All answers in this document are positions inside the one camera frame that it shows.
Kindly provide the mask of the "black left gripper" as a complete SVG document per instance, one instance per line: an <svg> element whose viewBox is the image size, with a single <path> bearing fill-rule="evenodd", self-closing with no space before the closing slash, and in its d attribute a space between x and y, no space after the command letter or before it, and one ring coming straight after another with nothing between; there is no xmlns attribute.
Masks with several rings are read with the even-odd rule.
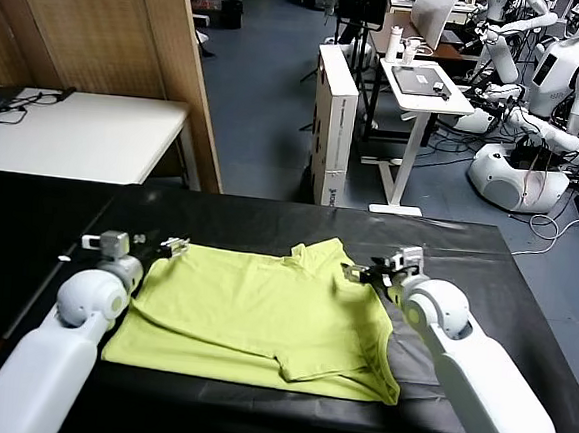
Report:
<svg viewBox="0 0 579 433"><path fill-rule="evenodd" d="M158 259L176 258L185 254L188 249L189 239L170 237L164 242L165 247L160 247L158 244L138 244L135 248L135 257L141 263L152 264Z"/></svg>

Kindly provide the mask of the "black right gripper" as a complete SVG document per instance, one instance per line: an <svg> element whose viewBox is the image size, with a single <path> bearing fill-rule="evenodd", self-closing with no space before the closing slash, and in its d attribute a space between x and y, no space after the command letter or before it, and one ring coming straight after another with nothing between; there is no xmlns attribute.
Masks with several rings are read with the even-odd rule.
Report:
<svg viewBox="0 0 579 433"><path fill-rule="evenodd" d="M380 297L402 298L403 282L407 279L407 272L395 272L394 257L373 257L372 265L352 265L342 263L342 273L350 282L369 283Z"/></svg>

